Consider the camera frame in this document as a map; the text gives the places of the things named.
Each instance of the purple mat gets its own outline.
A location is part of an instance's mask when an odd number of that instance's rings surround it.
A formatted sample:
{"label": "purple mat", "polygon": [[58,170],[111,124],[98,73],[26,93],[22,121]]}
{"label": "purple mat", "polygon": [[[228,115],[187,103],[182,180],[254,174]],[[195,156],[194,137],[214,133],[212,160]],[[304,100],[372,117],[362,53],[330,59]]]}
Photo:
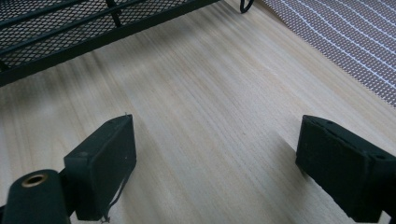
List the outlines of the purple mat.
{"label": "purple mat", "polygon": [[289,28],[396,108],[396,0],[263,0]]}

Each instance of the wooden tabletop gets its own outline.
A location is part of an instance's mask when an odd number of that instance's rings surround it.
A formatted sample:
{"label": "wooden tabletop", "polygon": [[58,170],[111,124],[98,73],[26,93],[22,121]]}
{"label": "wooden tabletop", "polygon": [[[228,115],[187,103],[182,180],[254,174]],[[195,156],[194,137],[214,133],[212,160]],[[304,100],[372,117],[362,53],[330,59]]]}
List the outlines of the wooden tabletop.
{"label": "wooden tabletop", "polygon": [[102,123],[131,113],[137,165],[112,223],[354,223],[294,163],[302,115],[396,155],[396,110],[263,4],[243,15],[238,4],[204,7],[1,88],[0,204],[20,176],[61,171]]}

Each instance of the metal mesh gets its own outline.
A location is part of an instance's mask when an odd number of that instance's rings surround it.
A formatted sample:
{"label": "metal mesh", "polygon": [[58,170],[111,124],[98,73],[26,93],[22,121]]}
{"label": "metal mesh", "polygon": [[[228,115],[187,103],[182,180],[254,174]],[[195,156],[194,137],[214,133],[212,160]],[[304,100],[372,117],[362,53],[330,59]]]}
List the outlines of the metal mesh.
{"label": "metal mesh", "polygon": [[[188,1],[189,0],[148,0],[131,7],[123,8],[121,10],[122,13],[120,14],[120,21],[123,25],[134,21],[139,21],[148,16],[161,13],[166,9],[181,5]],[[9,17],[10,15],[21,15],[21,13],[17,11],[18,7],[11,4],[13,2],[15,2],[17,5],[20,5],[21,3],[30,1],[25,0],[1,2],[0,12],[8,12],[8,15],[2,15],[3,18]],[[39,3],[37,4],[37,8],[59,3],[59,1],[46,1],[44,3],[41,1],[32,1],[33,5],[35,5],[34,2]],[[117,4],[126,2],[130,1],[116,1]],[[86,1],[78,5],[57,10],[50,14],[5,28],[0,31],[0,39],[2,39],[2,42],[0,43],[0,51],[23,41],[44,35],[45,33],[51,32],[52,30],[62,28],[70,22],[78,21],[105,9],[107,9],[105,0]],[[22,10],[29,11],[29,8],[22,7]],[[109,32],[115,28],[116,24],[113,21],[111,15],[108,13],[103,17],[83,23],[80,26],[68,31],[53,35],[49,38],[45,38],[42,41],[28,45],[21,49],[14,50],[10,53],[7,53],[6,55],[1,55],[0,61],[5,63],[9,68],[12,68],[23,63],[45,57],[46,55],[60,51],[62,49],[74,46],[95,36],[105,34],[106,32]]]}

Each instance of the black metal frame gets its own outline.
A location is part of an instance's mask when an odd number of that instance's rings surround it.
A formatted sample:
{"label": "black metal frame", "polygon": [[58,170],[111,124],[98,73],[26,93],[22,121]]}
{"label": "black metal frame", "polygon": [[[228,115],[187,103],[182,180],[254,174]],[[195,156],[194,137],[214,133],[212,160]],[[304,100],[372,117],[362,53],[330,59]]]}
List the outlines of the black metal frame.
{"label": "black metal frame", "polygon": [[[1,6],[7,0],[0,1]],[[57,12],[68,7],[75,7],[78,4],[83,4],[89,0],[67,0],[62,1],[58,4],[54,4],[48,7],[38,8],[26,14],[18,15],[14,18],[0,21],[0,37],[1,33],[5,29],[12,29],[13,26],[21,25],[24,22],[32,19],[37,19],[42,16],[46,16],[50,13]],[[107,8],[99,12],[95,12],[87,17],[78,19],[76,21],[69,22],[61,27],[47,31],[45,33],[31,36],[23,41],[13,44],[11,46],[5,46],[0,49],[0,87],[7,85],[8,83],[14,82],[18,79],[28,77],[36,72],[42,71],[49,67],[52,67],[58,63],[63,63],[67,60],[73,59],[81,54],[98,49],[111,42],[122,39],[128,35],[133,35],[140,31],[146,30],[149,27],[163,23],[165,21],[172,20],[178,16],[184,15],[188,12],[194,11],[200,7],[205,7],[212,3],[218,2],[219,0],[185,0],[182,4],[170,7],[159,13],[148,15],[145,18],[132,21],[129,23],[122,24],[120,21],[120,15],[122,11],[129,7],[134,7],[139,4],[145,4],[149,0],[121,0],[116,3],[114,0],[103,0],[106,1]],[[241,0],[241,12],[245,13],[251,7],[253,0],[249,0],[245,7],[245,0]],[[26,62],[17,63],[14,65],[7,64],[8,57],[14,57],[13,54],[18,54],[18,50],[24,50],[24,48],[31,48],[35,44],[46,41],[56,35],[76,29],[81,25],[85,25],[88,22],[101,19],[105,16],[111,15],[114,21],[114,28],[110,31],[103,32],[94,37],[85,38],[79,41],[77,44],[67,46],[66,48],[60,48],[50,52],[49,54],[41,57],[27,60]]]}

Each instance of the woven mat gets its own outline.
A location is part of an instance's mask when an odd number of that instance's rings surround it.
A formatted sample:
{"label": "woven mat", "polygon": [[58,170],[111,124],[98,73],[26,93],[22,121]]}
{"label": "woven mat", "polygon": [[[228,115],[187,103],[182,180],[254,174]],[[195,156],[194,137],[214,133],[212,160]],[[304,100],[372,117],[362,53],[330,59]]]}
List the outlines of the woven mat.
{"label": "woven mat", "polygon": [[396,0],[263,0],[289,28],[396,107]]}

